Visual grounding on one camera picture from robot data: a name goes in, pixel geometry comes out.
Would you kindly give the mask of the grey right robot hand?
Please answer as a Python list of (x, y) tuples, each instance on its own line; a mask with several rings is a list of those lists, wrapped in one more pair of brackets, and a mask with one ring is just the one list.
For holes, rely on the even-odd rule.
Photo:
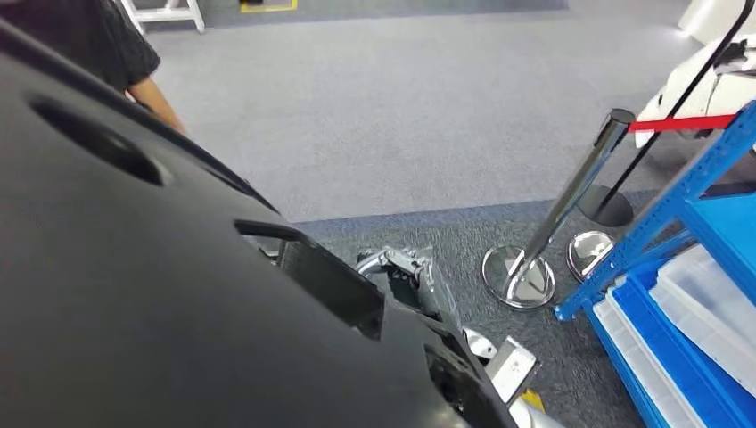
[(440, 322), (463, 329), (449, 281), (435, 261), (431, 246), (362, 250), (357, 254), (356, 271), (371, 279), (385, 276), (383, 290), (395, 300)]

